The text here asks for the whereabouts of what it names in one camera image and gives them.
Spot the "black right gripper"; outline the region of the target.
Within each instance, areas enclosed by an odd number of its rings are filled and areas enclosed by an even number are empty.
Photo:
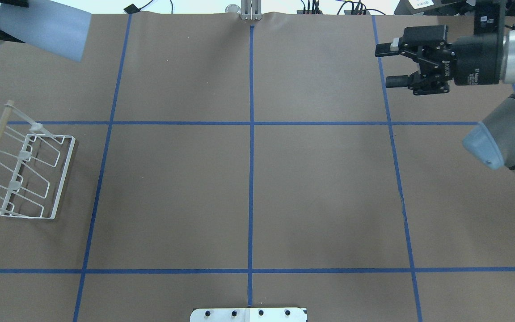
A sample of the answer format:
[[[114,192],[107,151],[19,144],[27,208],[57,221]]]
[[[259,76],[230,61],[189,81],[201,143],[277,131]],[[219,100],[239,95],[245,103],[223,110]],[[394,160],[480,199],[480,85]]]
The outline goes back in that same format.
[[[407,27],[401,37],[376,45],[375,57],[402,55],[418,64],[411,75],[387,76],[386,88],[407,88],[415,96],[443,94],[455,85],[500,82],[503,35],[468,35],[448,43],[448,25]]]

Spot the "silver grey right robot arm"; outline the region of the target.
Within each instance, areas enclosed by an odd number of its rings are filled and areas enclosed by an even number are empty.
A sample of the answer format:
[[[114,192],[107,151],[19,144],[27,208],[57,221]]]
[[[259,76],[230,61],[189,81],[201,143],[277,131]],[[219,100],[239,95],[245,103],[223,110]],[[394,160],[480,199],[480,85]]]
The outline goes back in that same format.
[[[387,88],[407,88],[415,96],[457,86],[515,84],[515,26],[466,35],[450,43],[447,25],[407,27],[392,42],[378,43],[375,57],[403,56],[418,65],[411,75],[388,76]],[[515,91],[464,137],[464,148],[490,169],[515,174]]]

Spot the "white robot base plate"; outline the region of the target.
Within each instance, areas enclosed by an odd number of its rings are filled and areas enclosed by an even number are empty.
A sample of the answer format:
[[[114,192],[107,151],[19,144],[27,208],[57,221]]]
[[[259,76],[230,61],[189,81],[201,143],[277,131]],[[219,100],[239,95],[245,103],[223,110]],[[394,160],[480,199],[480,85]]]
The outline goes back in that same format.
[[[199,308],[190,322],[308,322],[308,314],[299,307]]]

